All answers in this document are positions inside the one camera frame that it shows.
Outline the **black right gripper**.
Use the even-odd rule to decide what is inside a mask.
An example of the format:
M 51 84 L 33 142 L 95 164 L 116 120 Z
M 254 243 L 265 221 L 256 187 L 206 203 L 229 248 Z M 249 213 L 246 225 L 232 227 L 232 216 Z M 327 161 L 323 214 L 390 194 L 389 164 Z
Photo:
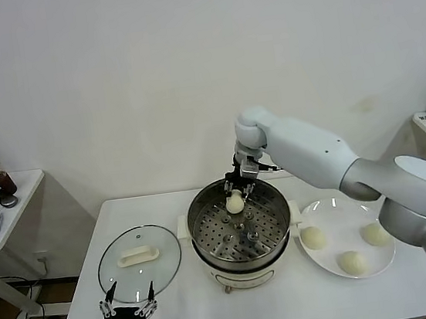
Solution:
M 233 161 L 232 166 L 234 169 L 225 173 L 225 196 L 227 198 L 232 196 L 232 191 L 237 189 L 241 192 L 242 199 L 246 202 L 255 187 L 255 179 L 243 177 L 240 163 L 236 160 Z

